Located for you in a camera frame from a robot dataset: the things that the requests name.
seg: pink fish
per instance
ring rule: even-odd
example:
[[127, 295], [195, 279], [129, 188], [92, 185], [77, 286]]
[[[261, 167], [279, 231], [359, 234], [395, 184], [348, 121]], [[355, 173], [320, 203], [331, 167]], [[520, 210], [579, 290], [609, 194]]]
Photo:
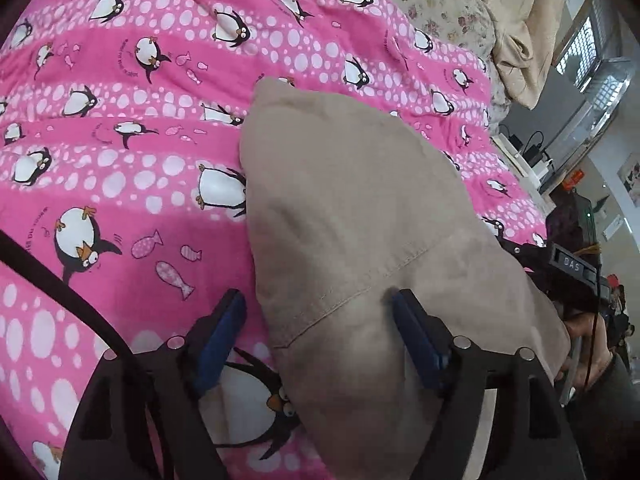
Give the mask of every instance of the pink fish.
[[167, 262], [156, 263], [156, 274], [158, 278], [163, 280], [168, 285], [179, 288], [182, 292], [182, 300], [186, 300], [191, 293], [195, 290], [194, 286], [187, 285], [182, 276], [175, 270], [174, 266]]
[[164, 132], [165, 135], [175, 135], [182, 129], [182, 126], [171, 126]]
[[188, 245], [183, 245], [180, 248], [180, 254], [183, 258], [186, 258], [190, 262], [195, 262], [196, 260], [202, 259], [202, 251], [191, 249]]
[[191, 61], [191, 54], [189, 54], [188, 52], [186, 54], [180, 54], [180, 56], [175, 58], [175, 63], [177, 66], [182, 66], [187, 61]]
[[200, 83], [202, 83], [202, 81], [200, 81], [196, 75], [193, 73], [193, 70], [191, 70], [191, 68], [187, 69], [187, 76], [189, 77], [189, 79], [195, 81], [196, 85], [199, 85]]
[[144, 238], [140, 238], [137, 242], [135, 242], [131, 246], [131, 256], [136, 259], [144, 258], [145, 256], [149, 256], [157, 245], [164, 245], [162, 243], [162, 238], [160, 237], [160, 233], [156, 230], [152, 236], [145, 236]]

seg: metal rivet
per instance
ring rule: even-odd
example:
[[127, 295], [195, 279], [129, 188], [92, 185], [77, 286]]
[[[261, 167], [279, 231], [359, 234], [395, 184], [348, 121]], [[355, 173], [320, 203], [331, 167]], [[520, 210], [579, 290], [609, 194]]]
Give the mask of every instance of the metal rivet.
[[107, 359], [107, 361], [113, 361], [117, 355], [116, 352], [114, 352], [113, 350], [111, 350], [111, 348], [107, 348], [104, 351], [104, 354], [102, 354], [102, 357], [104, 357], [105, 359]]
[[520, 357], [522, 357], [525, 361], [533, 361], [533, 359], [536, 358], [536, 353], [531, 348], [527, 348], [526, 346], [518, 350], [518, 354], [520, 354]]
[[469, 338], [464, 337], [463, 335], [457, 335], [453, 338], [453, 344], [458, 348], [466, 349], [471, 346], [471, 341]]
[[181, 335], [174, 335], [169, 339], [169, 341], [166, 342], [166, 345], [171, 350], [177, 350], [178, 348], [184, 346], [184, 338]]

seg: person's arm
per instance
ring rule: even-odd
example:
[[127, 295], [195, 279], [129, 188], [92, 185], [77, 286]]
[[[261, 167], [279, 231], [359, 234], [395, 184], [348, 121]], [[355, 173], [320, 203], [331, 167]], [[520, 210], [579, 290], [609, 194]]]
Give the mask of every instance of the person's arm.
[[622, 361], [607, 349], [606, 328], [600, 316], [590, 380], [584, 390], [591, 351], [593, 314], [581, 314], [565, 325], [571, 338], [583, 338], [583, 352], [574, 381], [578, 394], [566, 408], [567, 418], [587, 478], [612, 479], [621, 462], [632, 458], [629, 456], [631, 447], [638, 444], [640, 399]]

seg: penguin foot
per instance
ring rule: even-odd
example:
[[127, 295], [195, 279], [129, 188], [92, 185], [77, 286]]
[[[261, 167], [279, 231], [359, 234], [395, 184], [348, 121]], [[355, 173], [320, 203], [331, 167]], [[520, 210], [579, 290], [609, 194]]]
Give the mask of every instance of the penguin foot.
[[87, 217], [89, 216], [93, 216], [96, 212], [96, 209], [91, 207], [91, 206], [84, 206], [84, 208], [82, 209], [82, 220], [86, 220]]

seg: pink blanket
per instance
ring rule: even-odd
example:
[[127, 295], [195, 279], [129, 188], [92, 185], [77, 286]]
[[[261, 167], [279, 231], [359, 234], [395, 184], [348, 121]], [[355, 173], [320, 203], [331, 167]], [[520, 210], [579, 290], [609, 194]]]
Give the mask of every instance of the pink blanket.
[[[33, 0], [0, 51], [0, 228], [135, 351], [242, 290], [249, 317], [229, 362], [253, 372], [225, 367], [203, 404], [211, 437], [233, 478], [329, 478], [255, 301], [238, 157], [254, 84], [272, 76], [397, 115], [460, 170], [488, 227], [543, 243], [542, 216], [490, 147], [484, 70], [391, 0]], [[106, 347], [5, 268], [0, 336], [0, 415], [56, 478]]]

